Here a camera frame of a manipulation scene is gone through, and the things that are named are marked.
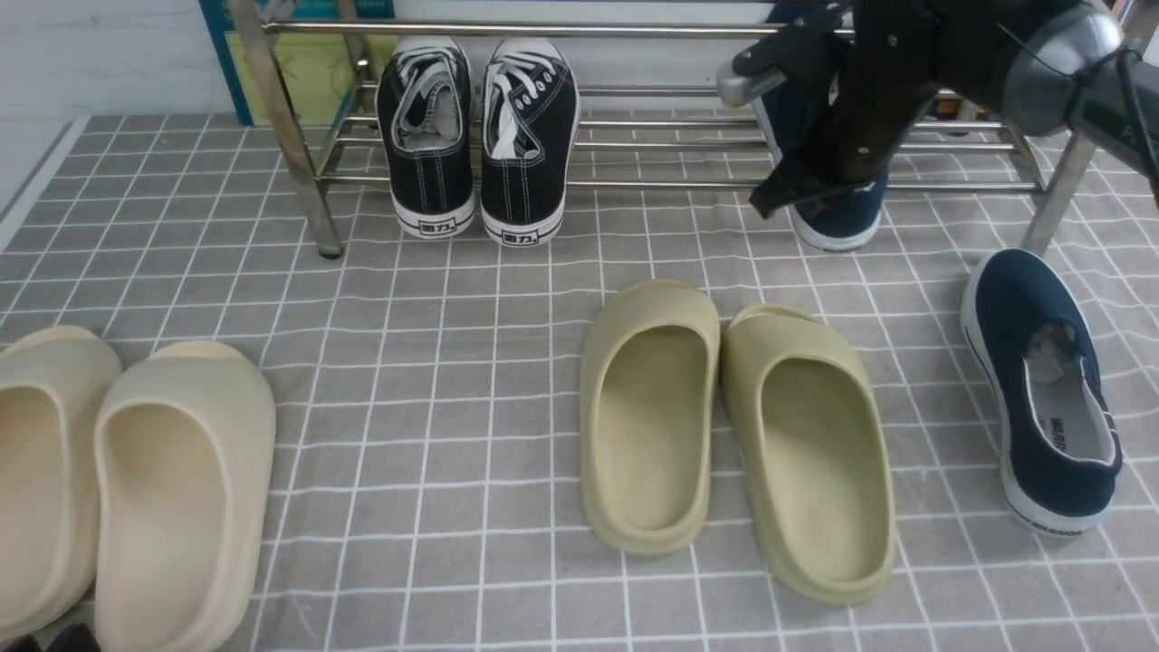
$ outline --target gray grid mat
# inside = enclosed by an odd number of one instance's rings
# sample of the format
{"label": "gray grid mat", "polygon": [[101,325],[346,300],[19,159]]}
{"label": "gray grid mat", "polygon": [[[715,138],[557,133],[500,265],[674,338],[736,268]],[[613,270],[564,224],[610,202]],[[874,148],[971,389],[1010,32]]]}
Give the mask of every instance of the gray grid mat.
{"label": "gray grid mat", "polygon": [[[1060,140],[1041,145],[1049,167]],[[1142,178],[1096,164],[1048,261],[1089,320],[1129,464],[1106,523],[1073,542],[1004,510],[996,412],[957,330],[968,269],[1016,244],[1026,198],[891,195],[868,247],[828,255],[732,193],[573,192],[551,246],[501,250],[478,225],[400,241],[387,193],[340,190],[349,248],[330,262],[269,131],[102,117],[0,255],[0,343],[78,323],[126,366],[188,338],[260,362],[278,444],[256,594],[228,650],[1154,650],[1159,220]],[[764,155],[577,153],[571,171],[767,169]],[[968,169],[1012,177],[994,156],[895,166]],[[591,535],[581,342],[607,292],[650,276],[706,287],[726,317],[757,301],[815,310],[858,347],[897,495],[882,596],[834,609],[770,579],[720,411],[709,525],[690,550],[625,556]],[[92,599],[70,617],[90,618]]]}

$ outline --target metal shoe rack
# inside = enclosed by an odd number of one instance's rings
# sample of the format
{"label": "metal shoe rack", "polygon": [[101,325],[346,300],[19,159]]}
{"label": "metal shoe rack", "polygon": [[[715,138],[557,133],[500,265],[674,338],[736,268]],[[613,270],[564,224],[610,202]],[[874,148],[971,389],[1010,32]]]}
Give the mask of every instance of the metal shoe rack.
{"label": "metal shoe rack", "polygon": [[[490,23],[490,22],[416,22],[406,20],[364,20],[357,15],[355,0],[336,0],[340,20],[302,21],[276,17],[276,2],[270,2],[265,10],[255,0],[228,0],[239,37],[241,38],[246,60],[249,64],[270,123],[282,147],[290,175],[293,178],[298,197],[306,219],[309,222],[314,241],[320,255],[337,258],[342,255],[343,243],[330,208],[327,203],[327,191],[337,184],[355,184],[386,186],[389,177],[380,174],[340,173],[338,163],[343,153],[350,147],[380,147],[381,139],[371,131],[377,125],[373,112],[373,96],[377,80],[373,79],[369,63],[370,49],[366,45],[367,35],[444,35],[455,37],[506,37],[538,36],[548,38],[731,38],[737,39],[737,51],[743,42],[774,34],[777,24],[592,24],[592,23]],[[1128,31],[1149,41],[1159,22],[1159,3],[1128,2],[1139,6],[1139,10],[1129,12]],[[852,36],[852,30],[845,30]],[[338,115],[327,134],[321,155],[315,159],[302,134],[293,102],[286,90],[285,79],[274,47],[282,34],[341,34],[345,38],[350,66],[353,71],[353,82],[347,91]],[[581,86],[581,95],[586,97],[712,97],[716,95],[712,87],[687,86]],[[953,97],[953,93],[943,91],[942,96]],[[634,130],[752,130],[756,119],[752,117],[695,117],[687,119],[596,119],[585,118],[581,129],[600,131]],[[999,141],[910,141],[902,145],[903,153],[1001,153],[1007,154],[1018,170],[1018,181],[1005,182],[891,182],[895,190],[919,192],[984,192],[984,193],[1028,193],[1034,197],[1037,210],[1022,239],[1022,247],[1036,252],[1043,252],[1050,243],[1058,224],[1063,218],[1071,197],[1094,155],[1094,145],[1077,135],[1072,135],[1063,151],[1058,166],[1049,183],[1035,162],[1026,138],[1000,122],[989,120],[954,120],[919,123],[918,132],[991,132],[999,135]],[[628,140],[580,141],[577,151],[596,152],[736,152],[764,151],[767,145],[763,139],[730,140],[684,140],[636,142]],[[589,190],[632,189],[632,190],[690,190],[709,191],[748,191],[759,183],[760,178],[688,178],[688,180],[639,180],[611,181],[584,180],[568,181],[573,188]]]}

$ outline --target cream slide sandal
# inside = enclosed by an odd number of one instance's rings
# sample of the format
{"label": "cream slide sandal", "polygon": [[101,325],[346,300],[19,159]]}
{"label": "cream slide sandal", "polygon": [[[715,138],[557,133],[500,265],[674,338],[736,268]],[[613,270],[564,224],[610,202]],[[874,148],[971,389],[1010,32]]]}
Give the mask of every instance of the cream slide sandal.
{"label": "cream slide sandal", "polygon": [[724,332],[721,388],[773,576],[837,605],[884,588],[897,548],[889,461],[845,338],[802,312],[750,306]]}
{"label": "cream slide sandal", "polygon": [[580,488],[596,536],[634,554],[688,545],[708,515],[720,316],[702,292],[646,280],[584,340]]}
{"label": "cream slide sandal", "polygon": [[117,354],[76,325],[0,354],[0,640],[54,621],[93,584],[93,424],[118,375]]}
{"label": "cream slide sandal", "polygon": [[105,650],[209,652],[238,628],[257,573],[274,395],[233,349],[183,343],[109,391],[96,426]]}

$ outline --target shoe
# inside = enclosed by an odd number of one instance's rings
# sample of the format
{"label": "shoe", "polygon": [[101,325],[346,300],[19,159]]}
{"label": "shoe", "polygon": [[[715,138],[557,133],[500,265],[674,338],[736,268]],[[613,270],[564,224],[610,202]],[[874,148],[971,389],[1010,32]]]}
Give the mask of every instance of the shoe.
{"label": "shoe", "polygon": [[75,623],[66,627],[44,652],[101,652],[88,625]]}
{"label": "shoe", "polygon": [[471,98],[467,57],[445,36],[403,38],[382,71],[374,104],[391,199],[416,237],[449,237],[474,218]]}
{"label": "shoe", "polygon": [[[824,3],[777,2],[765,22],[792,22],[824,8]],[[836,96],[834,79],[830,102]],[[773,152],[773,161],[780,161],[781,152],[796,147],[803,135],[804,89],[794,81],[786,81],[761,95],[752,103],[752,109]],[[882,171],[872,184],[853,192],[794,204],[789,207],[793,229],[807,244],[825,251],[848,251],[862,247],[873,239],[881,225],[881,204],[888,182],[889,173]]]}
{"label": "shoe", "polygon": [[612,296],[580,362],[580,492],[596,536],[658,555],[708,518],[720,316],[695,287],[646,280]]}
{"label": "shoe", "polygon": [[510,247],[560,229],[568,160],[580,126],[580,90],[545,38],[509,38],[483,80],[483,225]]}
{"label": "shoe", "polygon": [[1001,417],[999,469],[1011,511],[1051,536],[1094,527],[1123,453],[1074,298],[1041,258],[1005,249],[975,268],[961,318]]}
{"label": "shoe", "polygon": [[117,652],[211,652],[257,577],[274,462],[274,394],[218,343],[154,353],[96,422],[95,624]]}
{"label": "shoe", "polygon": [[54,621],[93,584],[93,428],[119,375],[117,354],[76,325],[0,354],[0,640]]}
{"label": "shoe", "polygon": [[822,602],[876,595],[894,572],[897,529],[881,418],[857,352],[814,316],[775,305],[742,309],[723,340],[721,394],[768,570]]}

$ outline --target white wall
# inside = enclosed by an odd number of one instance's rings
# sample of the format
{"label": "white wall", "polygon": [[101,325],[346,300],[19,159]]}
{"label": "white wall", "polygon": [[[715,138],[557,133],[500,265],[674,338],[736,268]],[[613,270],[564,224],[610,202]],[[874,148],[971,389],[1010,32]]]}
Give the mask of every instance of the white wall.
{"label": "white wall", "polygon": [[[709,2],[396,0],[402,17],[755,22],[767,8]],[[742,42],[560,39],[586,83],[710,83]],[[471,42],[482,63],[494,42]],[[194,0],[0,0],[0,118],[232,111]]]}
{"label": "white wall", "polygon": [[195,0],[0,1],[0,117],[231,110]]}

